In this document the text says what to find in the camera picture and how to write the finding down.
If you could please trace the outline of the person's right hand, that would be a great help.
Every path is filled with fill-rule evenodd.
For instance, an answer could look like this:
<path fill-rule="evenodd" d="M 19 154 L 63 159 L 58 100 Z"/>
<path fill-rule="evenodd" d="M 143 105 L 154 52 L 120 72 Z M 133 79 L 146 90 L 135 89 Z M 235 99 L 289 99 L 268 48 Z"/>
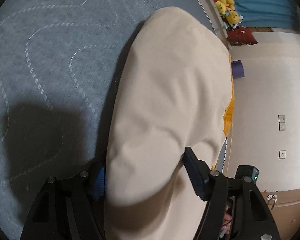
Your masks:
<path fill-rule="evenodd" d="M 229 228 L 231 226 L 232 216 L 228 213 L 229 209 L 230 209 L 229 205 L 226 204 L 225 211 L 224 211 L 223 222 L 222 222 L 222 227 L 221 227 L 222 230 L 226 229 L 226 230 L 229 231 Z"/>

